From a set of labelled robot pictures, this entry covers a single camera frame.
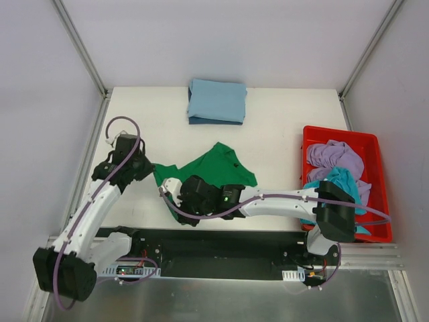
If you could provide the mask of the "green t-shirt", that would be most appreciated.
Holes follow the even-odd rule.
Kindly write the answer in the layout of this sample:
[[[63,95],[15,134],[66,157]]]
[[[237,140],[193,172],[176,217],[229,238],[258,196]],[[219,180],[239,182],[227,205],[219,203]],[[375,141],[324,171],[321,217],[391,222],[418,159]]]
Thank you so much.
[[[240,163],[234,149],[220,142],[181,168],[174,164],[170,166],[155,165],[154,178],[158,186],[167,178],[177,178],[181,182],[185,182],[191,176],[198,176],[207,184],[217,188],[228,184],[257,186],[254,173]]]

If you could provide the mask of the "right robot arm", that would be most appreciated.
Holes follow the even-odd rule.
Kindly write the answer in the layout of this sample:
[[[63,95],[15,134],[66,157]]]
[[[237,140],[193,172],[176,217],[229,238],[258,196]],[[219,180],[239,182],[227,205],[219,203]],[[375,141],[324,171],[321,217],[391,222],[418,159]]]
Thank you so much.
[[[197,225],[202,220],[233,220],[256,216],[277,216],[311,221],[302,258],[315,265],[335,243],[355,239],[355,200],[340,187],[323,181],[315,188],[270,191],[242,184],[216,187],[199,176],[185,181],[168,178],[164,189],[170,193],[180,220]]]

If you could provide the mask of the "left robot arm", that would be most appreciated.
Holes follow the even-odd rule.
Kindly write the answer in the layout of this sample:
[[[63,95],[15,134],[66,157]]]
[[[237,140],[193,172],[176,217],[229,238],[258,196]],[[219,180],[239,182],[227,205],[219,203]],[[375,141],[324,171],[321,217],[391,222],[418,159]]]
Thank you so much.
[[[99,245],[92,243],[125,189],[149,176],[154,168],[141,138],[119,134],[114,150],[93,170],[88,194],[64,231],[51,246],[38,248],[33,256],[42,291],[83,302],[105,268],[121,257],[128,261],[140,257],[143,245],[135,228],[118,226]]]

